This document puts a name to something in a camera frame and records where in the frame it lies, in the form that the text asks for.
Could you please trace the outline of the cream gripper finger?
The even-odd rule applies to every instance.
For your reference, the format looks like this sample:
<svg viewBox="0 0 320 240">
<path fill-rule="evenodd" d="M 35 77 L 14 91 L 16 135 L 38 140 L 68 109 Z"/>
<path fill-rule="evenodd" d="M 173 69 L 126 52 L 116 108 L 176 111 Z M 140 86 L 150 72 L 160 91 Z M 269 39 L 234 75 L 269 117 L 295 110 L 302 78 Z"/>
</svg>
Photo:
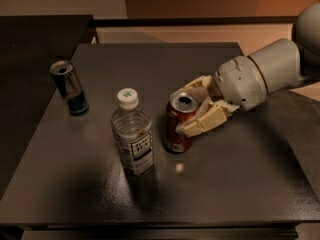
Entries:
<svg viewBox="0 0 320 240">
<path fill-rule="evenodd" d="M 200 76 L 192 80 L 182 88 L 173 92 L 172 95 L 182 92 L 192 95 L 199 102 L 203 102 L 206 98 L 215 100 L 217 97 L 221 96 L 220 90 L 214 82 L 213 77 L 210 75 Z"/>
<path fill-rule="evenodd" d="M 224 124 L 239 108 L 239 105 L 230 104 L 225 100 L 213 102 L 207 97 L 196 114 L 180 123 L 175 132 L 188 138 L 200 135 Z"/>
</svg>

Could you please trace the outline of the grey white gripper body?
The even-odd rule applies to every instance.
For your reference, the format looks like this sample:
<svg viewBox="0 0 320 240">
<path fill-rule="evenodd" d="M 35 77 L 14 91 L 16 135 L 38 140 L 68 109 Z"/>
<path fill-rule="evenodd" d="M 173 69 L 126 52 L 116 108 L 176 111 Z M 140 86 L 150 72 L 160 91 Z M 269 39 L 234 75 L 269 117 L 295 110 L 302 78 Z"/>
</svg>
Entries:
<svg viewBox="0 0 320 240">
<path fill-rule="evenodd" d="M 248 111 L 262 104 L 267 88 L 258 67 L 245 56 L 220 65 L 213 75 L 217 90 L 225 101 Z"/>
</svg>

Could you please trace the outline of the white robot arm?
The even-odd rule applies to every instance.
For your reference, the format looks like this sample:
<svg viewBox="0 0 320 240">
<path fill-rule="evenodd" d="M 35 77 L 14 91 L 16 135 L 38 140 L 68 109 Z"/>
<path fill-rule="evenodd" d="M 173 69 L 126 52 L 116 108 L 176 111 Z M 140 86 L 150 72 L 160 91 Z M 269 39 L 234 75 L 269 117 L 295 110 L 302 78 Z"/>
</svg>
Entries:
<svg viewBox="0 0 320 240">
<path fill-rule="evenodd" d="M 175 132 L 193 137 L 214 129 L 238 109 L 251 110 L 274 92 L 317 79 L 319 67 L 320 4 L 314 4 L 297 17 L 291 39 L 237 56 L 180 88 L 178 93 L 191 95 L 200 107 Z"/>
</svg>

